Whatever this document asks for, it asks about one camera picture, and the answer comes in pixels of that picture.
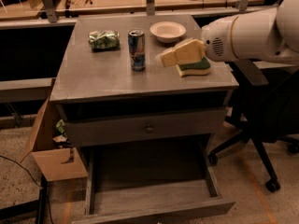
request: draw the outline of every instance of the drawer front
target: drawer front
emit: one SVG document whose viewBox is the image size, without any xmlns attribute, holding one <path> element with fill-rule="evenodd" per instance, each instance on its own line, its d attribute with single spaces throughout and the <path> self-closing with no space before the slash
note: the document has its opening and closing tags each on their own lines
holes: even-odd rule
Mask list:
<svg viewBox="0 0 299 224">
<path fill-rule="evenodd" d="M 217 132 L 225 108 L 142 117 L 67 122 L 66 133 L 75 147 L 96 146 Z"/>
</svg>

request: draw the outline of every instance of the black office chair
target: black office chair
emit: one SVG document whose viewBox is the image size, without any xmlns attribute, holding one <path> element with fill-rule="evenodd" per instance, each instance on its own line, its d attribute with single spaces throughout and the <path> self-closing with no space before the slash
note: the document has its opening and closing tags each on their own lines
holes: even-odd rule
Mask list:
<svg viewBox="0 0 299 224">
<path fill-rule="evenodd" d="M 209 160 L 211 164 L 216 164 L 217 153 L 241 140 L 247 143 L 251 139 L 271 177 L 266 187 L 272 192 L 277 191 L 280 184 L 263 142 L 283 140 L 298 143 L 298 140 L 287 135 L 299 133 L 299 71 L 290 74 L 281 69 L 264 69 L 263 76 L 268 84 L 254 86 L 237 65 L 230 65 L 239 88 L 230 100 L 232 115 L 226 121 L 241 129 L 241 132 L 211 150 Z"/>
</svg>

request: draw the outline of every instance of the speckled floor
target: speckled floor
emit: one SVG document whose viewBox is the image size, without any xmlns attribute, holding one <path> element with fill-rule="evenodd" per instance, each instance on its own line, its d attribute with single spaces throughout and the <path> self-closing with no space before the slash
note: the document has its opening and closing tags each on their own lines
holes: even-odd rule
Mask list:
<svg viewBox="0 0 299 224">
<path fill-rule="evenodd" d="M 26 144 L 31 127 L 0 130 L 0 155 L 16 161 Z M 213 146 L 235 133 L 224 125 L 215 135 Z M 285 143 L 266 144 L 269 157 L 277 171 L 281 190 L 270 193 L 264 183 L 269 179 L 263 164 L 253 147 L 238 144 L 219 155 L 219 163 L 213 167 L 224 198 L 232 198 L 235 205 L 228 214 L 218 217 L 199 218 L 185 224 L 297 224 L 299 219 L 299 154 L 290 156 Z M 20 166 L 0 158 L 0 209 L 26 203 L 38 197 L 39 187 Z M 21 164 L 28 169 L 39 184 L 41 173 L 32 156 Z M 48 195 L 52 222 L 71 223 L 84 215 L 86 179 L 50 182 Z M 0 223 L 35 223 L 36 213 L 0 220 Z M 46 206 L 44 223 L 50 222 Z"/>
</svg>

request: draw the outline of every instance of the chair wheel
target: chair wheel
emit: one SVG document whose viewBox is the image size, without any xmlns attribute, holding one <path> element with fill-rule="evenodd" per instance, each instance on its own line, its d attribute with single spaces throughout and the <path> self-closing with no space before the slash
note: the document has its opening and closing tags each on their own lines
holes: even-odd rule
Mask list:
<svg viewBox="0 0 299 224">
<path fill-rule="evenodd" d="M 216 156 L 215 153 L 210 153 L 208 156 L 209 162 L 211 163 L 211 165 L 216 165 L 218 162 L 218 158 Z"/>
<path fill-rule="evenodd" d="M 275 192 L 280 189 L 280 184 L 278 183 L 277 180 L 273 181 L 272 179 L 270 179 L 269 181 L 266 182 L 265 186 L 271 192 Z"/>
<path fill-rule="evenodd" d="M 288 150 L 291 154 L 296 154 L 299 152 L 299 146 L 297 143 L 289 144 Z"/>
<path fill-rule="evenodd" d="M 242 141 L 243 141 L 244 144 L 248 143 L 249 140 L 250 140 L 250 138 L 247 137 L 247 136 L 242 137 Z"/>
</svg>

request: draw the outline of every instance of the open drawer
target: open drawer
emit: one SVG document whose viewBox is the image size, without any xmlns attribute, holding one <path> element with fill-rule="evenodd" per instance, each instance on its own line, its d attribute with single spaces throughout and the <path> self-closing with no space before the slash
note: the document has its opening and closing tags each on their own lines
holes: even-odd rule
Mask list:
<svg viewBox="0 0 299 224">
<path fill-rule="evenodd" d="M 73 224 L 174 223 L 226 214 L 199 137 L 94 147 L 86 216 Z"/>
</svg>

